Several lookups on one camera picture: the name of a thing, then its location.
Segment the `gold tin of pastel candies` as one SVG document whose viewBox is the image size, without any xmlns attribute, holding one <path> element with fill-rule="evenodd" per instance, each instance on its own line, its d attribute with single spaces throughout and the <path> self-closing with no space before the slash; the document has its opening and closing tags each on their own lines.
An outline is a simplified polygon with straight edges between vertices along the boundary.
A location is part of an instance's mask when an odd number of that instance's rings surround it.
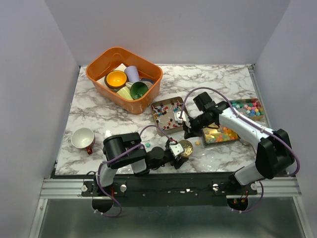
<svg viewBox="0 0 317 238">
<path fill-rule="evenodd" d="M 230 100 L 232 106 L 241 114 L 252 120 L 261 120 L 264 109 L 258 98 Z"/>
</svg>

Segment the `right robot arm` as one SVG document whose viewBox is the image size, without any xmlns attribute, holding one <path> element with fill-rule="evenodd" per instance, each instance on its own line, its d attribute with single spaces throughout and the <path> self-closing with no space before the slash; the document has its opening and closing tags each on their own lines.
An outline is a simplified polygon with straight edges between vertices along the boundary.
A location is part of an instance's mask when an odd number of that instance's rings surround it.
<svg viewBox="0 0 317 238">
<path fill-rule="evenodd" d="M 228 99 L 215 103 L 207 92 L 195 97 L 194 103 L 202 112 L 197 117 L 187 116 L 183 110 L 175 114 L 175 119 L 183 125 L 185 139 L 199 137 L 203 128 L 214 123 L 233 130 L 257 149 L 254 162 L 230 175 L 227 184 L 231 193 L 241 193 L 252 182 L 272 179 L 296 161 L 286 131 L 256 123 L 238 112 Z"/>
</svg>

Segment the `tin of lollipops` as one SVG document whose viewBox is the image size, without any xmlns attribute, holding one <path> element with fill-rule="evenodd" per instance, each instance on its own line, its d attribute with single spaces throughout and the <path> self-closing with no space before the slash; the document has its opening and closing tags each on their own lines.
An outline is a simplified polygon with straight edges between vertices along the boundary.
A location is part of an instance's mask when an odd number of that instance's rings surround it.
<svg viewBox="0 0 317 238">
<path fill-rule="evenodd" d="M 151 103 L 151 113 L 155 125 L 165 134 L 170 135 L 183 131 L 183 126 L 176 119 L 174 114 L 181 111 L 183 99 L 173 97 Z"/>
</svg>

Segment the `gold jar lid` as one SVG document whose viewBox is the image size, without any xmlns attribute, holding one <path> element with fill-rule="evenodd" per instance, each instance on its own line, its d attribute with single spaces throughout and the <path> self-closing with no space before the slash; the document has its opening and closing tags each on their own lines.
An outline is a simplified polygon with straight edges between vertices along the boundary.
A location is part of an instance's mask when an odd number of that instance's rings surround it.
<svg viewBox="0 0 317 238">
<path fill-rule="evenodd" d="M 184 149 L 180 156 L 189 157 L 193 153 L 193 145 L 189 140 L 180 140 L 179 144 L 181 144 Z"/>
</svg>

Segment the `gold tin of translucent candies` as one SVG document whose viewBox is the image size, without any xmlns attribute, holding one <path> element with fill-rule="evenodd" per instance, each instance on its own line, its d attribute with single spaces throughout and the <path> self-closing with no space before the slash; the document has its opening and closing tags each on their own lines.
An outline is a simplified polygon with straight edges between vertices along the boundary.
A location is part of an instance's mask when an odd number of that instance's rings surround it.
<svg viewBox="0 0 317 238">
<path fill-rule="evenodd" d="M 203 128 L 202 141 L 206 148 L 230 144 L 238 140 L 238 134 L 231 129 L 211 124 Z"/>
</svg>

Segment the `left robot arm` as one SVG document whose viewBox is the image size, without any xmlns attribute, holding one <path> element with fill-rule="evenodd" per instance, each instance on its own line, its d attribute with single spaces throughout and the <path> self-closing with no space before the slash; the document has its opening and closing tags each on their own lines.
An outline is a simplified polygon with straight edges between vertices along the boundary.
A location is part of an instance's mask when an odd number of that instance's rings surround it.
<svg viewBox="0 0 317 238">
<path fill-rule="evenodd" d="M 103 141 L 103 160 L 95 173 L 93 191 L 98 196 L 109 194 L 114 176 L 118 169 L 130 165 L 137 177 L 147 175 L 170 164 L 176 170 L 188 159 L 182 157 L 183 146 L 172 138 L 168 138 L 165 147 L 153 147 L 150 151 L 141 142 L 141 136 L 134 133 L 113 135 Z"/>
</svg>

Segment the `steel scoop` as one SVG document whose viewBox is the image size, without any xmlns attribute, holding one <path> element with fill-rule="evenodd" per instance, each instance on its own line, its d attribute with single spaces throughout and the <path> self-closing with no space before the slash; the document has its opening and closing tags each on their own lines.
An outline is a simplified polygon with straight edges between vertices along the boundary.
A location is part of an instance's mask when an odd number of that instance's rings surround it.
<svg viewBox="0 0 317 238">
<path fill-rule="evenodd" d="M 249 142 L 247 142 L 246 140 L 242 139 L 241 137 L 239 137 L 239 141 L 244 145 L 244 146 L 251 146 L 251 144 Z"/>
</svg>

